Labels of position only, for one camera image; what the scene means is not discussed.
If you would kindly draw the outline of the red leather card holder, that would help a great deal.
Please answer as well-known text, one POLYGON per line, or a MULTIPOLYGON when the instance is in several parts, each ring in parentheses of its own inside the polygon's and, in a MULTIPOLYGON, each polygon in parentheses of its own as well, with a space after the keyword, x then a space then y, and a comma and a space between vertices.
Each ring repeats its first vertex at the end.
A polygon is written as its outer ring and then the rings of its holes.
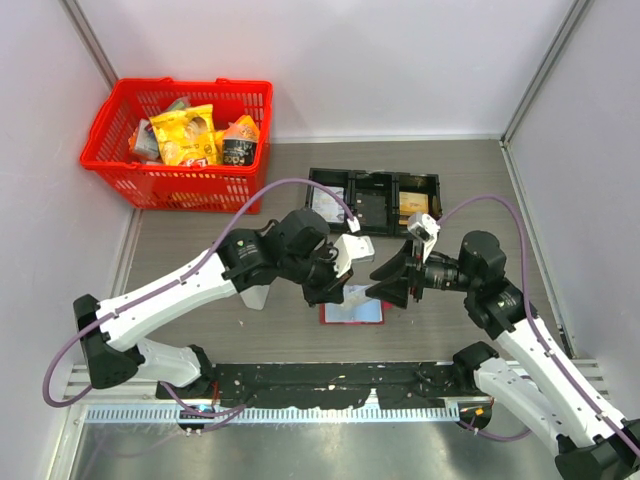
POLYGON ((378 325, 384 323, 384 304, 380 300, 346 309, 342 304, 323 304, 320 308, 320 323, 324 325, 378 325))

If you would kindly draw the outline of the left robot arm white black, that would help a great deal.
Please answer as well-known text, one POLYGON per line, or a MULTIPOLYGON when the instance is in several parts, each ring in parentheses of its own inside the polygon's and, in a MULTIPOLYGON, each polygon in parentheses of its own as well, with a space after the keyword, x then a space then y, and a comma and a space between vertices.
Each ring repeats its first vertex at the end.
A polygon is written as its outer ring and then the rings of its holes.
POLYGON ((328 239, 327 222, 298 209, 261 229, 236 228, 183 267, 121 296, 77 298, 73 310, 90 385, 110 389, 135 377, 166 382, 190 397, 213 387, 206 354, 171 347, 149 334, 210 302, 240 296, 252 310, 264 307, 270 285, 284 279, 301 287, 311 306, 340 304, 356 261, 370 254, 359 230, 328 239))

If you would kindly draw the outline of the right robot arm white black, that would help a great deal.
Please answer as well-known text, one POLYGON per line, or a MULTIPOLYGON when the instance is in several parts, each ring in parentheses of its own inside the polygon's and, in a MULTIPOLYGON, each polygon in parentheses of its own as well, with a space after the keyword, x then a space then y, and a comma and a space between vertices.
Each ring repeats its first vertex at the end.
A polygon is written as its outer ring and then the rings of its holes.
POLYGON ((555 342, 523 292, 505 276, 499 240, 472 231, 457 258, 429 249, 420 234, 370 276, 367 294, 404 308, 427 288, 465 293, 470 319, 524 370, 516 373, 488 344, 457 352, 457 391, 479 390, 504 405, 551 451, 564 479, 626 479, 639 470, 639 422, 626 418, 555 342))

